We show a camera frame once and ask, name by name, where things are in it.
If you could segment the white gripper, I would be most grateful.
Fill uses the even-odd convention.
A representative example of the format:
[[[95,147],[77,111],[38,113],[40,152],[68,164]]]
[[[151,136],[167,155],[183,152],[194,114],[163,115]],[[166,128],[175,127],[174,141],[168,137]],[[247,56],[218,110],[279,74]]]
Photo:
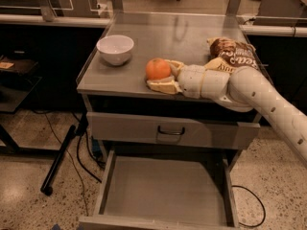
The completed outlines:
[[[184,66],[183,62],[177,60],[166,59],[166,62],[171,67],[172,76],[161,80],[147,80],[152,91],[171,95],[182,92],[188,98],[210,100],[218,100],[226,94],[230,78],[228,73],[207,70],[198,65]]]

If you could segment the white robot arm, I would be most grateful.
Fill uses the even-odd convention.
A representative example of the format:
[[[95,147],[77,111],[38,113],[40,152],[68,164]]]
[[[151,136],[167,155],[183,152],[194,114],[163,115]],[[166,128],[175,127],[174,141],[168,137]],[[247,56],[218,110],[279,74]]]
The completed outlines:
[[[259,70],[229,67],[219,58],[203,66],[154,58],[147,63],[145,73],[152,91],[209,99],[238,112],[256,110],[307,163],[307,116],[285,100]]]

